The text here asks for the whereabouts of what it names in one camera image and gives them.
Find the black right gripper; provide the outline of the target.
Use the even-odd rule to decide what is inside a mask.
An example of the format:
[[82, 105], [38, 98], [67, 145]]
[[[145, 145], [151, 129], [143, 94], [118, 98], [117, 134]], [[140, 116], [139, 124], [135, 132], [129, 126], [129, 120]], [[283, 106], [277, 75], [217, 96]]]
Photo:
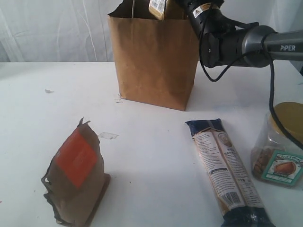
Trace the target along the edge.
[[187, 15], [199, 38], [206, 33], [226, 33], [234, 30], [234, 24], [220, 10], [223, 0], [176, 0]]

